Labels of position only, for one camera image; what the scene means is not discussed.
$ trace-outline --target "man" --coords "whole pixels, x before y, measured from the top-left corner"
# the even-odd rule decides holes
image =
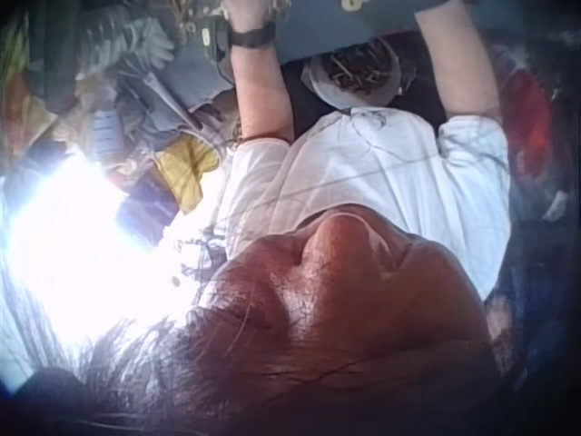
[[[186,323],[161,322],[123,353],[113,329],[84,384],[40,373],[20,401],[43,378],[79,391],[68,403],[92,399],[63,422],[46,401],[54,434],[486,432],[475,411],[498,373],[482,300],[510,234],[509,180],[465,6],[418,0],[434,6],[416,17],[448,113],[438,137],[413,114],[362,108],[295,142],[270,1],[225,3],[245,139],[225,200],[229,261]]]
[[[260,34],[268,3],[226,2],[236,38]],[[416,13],[448,115],[438,137],[413,114],[362,108],[295,142],[272,41],[232,47],[245,142],[225,201],[230,262],[207,308],[345,350],[407,330],[487,338],[481,301],[510,235],[507,140],[468,11],[439,3]]]

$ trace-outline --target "white shirt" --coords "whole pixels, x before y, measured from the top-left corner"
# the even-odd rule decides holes
[[[291,147],[260,139],[236,152],[222,207],[226,250],[231,259],[263,235],[360,204],[446,246],[484,300],[510,236],[509,184],[507,139],[493,120],[457,116],[436,137],[395,109],[335,113]]]

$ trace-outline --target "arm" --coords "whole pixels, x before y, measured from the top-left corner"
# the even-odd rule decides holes
[[[260,29],[267,0],[226,0],[230,23],[239,33]],[[249,49],[234,46],[231,62],[245,140],[274,137],[294,142],[291,100],[282,80],[274,43]]]
[[[462,0],[416,14],[434,65],[438,93],[448,118],[482,115],[500,119],[492,64]]]

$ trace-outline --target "watch strap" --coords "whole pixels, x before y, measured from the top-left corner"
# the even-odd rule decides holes
[[[261,48],[274,40],[276,24],[273,21],[269,21],[262,29],[250,30],[250,32],[244,33],[235,32],[230,26],[228,36],[230,46]]]

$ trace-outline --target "hand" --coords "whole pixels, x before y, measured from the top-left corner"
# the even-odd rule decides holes
[[[235,32],[262,29],[271,16],[272,0],[222,0]]]

